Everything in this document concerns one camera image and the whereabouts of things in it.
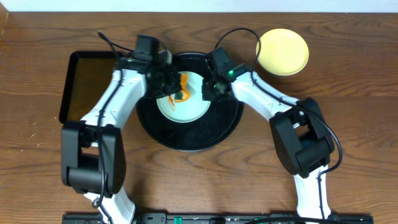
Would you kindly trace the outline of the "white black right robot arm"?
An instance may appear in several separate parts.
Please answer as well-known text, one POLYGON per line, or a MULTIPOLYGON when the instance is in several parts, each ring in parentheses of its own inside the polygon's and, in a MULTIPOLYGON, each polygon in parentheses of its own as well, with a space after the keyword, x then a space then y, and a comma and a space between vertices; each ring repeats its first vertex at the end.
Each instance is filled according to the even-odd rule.
POLYGON ((203 99, 237 100, 263 116, 269 122, 280 163, 294 177, 298 215, 327 219, 331 210, 322 177, 334 146, 317 102, 281 93, 243 64, 208 69, 210 77, 202 85, 203 99))

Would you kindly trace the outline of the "light green plate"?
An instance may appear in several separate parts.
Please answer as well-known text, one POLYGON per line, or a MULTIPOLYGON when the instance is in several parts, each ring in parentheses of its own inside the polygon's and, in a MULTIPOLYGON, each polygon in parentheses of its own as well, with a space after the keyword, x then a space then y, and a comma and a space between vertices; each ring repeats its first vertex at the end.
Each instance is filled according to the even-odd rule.
POLYGON ((195 72, 179 72, 188 75, 187 89, 190 98, 183 102, 174 102, 174 95, 165 96, 156 100, 158 109, 169 120, 177 123, 189 123, 201 118, 209 109, 211 102, 202 99, 203 77, 195 72))

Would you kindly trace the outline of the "orange sponge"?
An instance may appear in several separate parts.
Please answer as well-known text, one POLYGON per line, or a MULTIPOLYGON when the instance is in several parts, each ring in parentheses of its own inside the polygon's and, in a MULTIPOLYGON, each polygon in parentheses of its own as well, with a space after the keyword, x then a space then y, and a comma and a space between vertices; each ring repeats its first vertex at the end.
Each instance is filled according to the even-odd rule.
POLYGON ((190 98, 190 92, 187 89, 188 75, 186 73, 180 74, 181 90, 174 95, 174 102, 183 103, 190 98))

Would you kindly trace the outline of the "yellow plate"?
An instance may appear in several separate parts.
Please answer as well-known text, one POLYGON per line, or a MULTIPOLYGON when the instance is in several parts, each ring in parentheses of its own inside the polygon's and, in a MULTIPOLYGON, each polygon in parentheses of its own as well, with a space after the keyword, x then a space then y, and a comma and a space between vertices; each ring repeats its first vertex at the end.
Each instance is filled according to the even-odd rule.
POLYGON ((258 62, 269 73, 289 76, 301 71, 309 60, 306 41, 288 29, 272 29, 256 45, 258 62))

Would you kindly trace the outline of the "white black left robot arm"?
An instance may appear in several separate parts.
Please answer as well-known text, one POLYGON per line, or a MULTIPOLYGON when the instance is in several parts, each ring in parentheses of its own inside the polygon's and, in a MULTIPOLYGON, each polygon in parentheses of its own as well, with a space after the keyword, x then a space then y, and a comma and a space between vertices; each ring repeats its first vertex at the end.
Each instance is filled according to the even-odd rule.
POLYGON ((122 130, 137 102, 181 89, 180 74, 170 62, 121 58, 94 107, 61 132, 62 182, 90 199, 102 222, 132 223, 135 204, 123 187, 126 159, 122 130))

